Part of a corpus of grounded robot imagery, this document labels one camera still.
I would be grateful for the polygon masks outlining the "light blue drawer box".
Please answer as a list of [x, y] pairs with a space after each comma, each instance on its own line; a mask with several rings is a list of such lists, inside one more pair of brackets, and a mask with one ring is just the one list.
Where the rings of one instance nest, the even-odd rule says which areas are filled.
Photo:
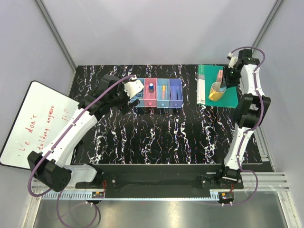
[[156, 107], [168, 108], [170, 104], [169, 79], [158, 78], [156, 92]]

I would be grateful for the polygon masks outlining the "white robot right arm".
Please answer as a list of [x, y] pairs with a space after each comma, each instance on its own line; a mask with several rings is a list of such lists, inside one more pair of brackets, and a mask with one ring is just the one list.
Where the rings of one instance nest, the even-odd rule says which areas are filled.
[[214, 177], [214, 182], [220, 188], [229, 188], [240, 180], [248, 141], [261, 125], [271, 104], [270, 97], [265, 96], [262, 90], [259, 78], [264, 60], [252, 56], [254, 47], [239, 47], [236, 50], [237, 56], [233, 52], [227, 56], [229, 65], [223, 69], [220, 87], [228, 89], [243, 82], [245, 91], [234, 111], [235, 132], [230, 149]]

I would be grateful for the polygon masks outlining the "dark blue pen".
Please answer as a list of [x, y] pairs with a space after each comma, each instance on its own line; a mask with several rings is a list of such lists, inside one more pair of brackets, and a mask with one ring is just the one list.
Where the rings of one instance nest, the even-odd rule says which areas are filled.
[[176, 100], [179, 100], [179, 87], [176, 87]]

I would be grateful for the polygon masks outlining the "blue round jar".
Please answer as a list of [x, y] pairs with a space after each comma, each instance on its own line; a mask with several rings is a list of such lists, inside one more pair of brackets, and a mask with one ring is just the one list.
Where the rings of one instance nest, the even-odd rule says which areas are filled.
[[136, 97], [137, 97], [138, 99], [143, 99], [143, 95], [144, 95], [144, 90], [142, 89], [140, 92], [138, 92], [138, 93], [136, 94]]

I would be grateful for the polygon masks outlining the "small blue cap bottle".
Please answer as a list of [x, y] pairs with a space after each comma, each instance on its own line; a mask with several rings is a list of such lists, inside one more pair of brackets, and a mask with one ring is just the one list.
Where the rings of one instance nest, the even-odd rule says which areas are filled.
[[149, 83], [149, 92], [154, 93], [154, 84], [153, 83]]

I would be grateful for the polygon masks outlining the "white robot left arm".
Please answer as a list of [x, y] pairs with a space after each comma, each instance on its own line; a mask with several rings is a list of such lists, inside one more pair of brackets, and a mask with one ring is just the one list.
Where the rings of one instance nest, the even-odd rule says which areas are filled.
[[60, 192], [68, 184], [86, 184], [98, 188], [103, 182], [103, 171], [92, 164], [67, 165], [67, 159], [84, 135], [113, 107], [125, 114], [139, 104], [131, 101], [144, 89], [143, 83], [135, 75], [118, 78], [105, 75], [102, 83], [92, 89], [78, 104], [71, 120], [41, 152], [32, 151], [28, 155], [31, 175], [28, 192], [39, 197], [31, 189], [33, 179], [48, 186], [49, 190]]

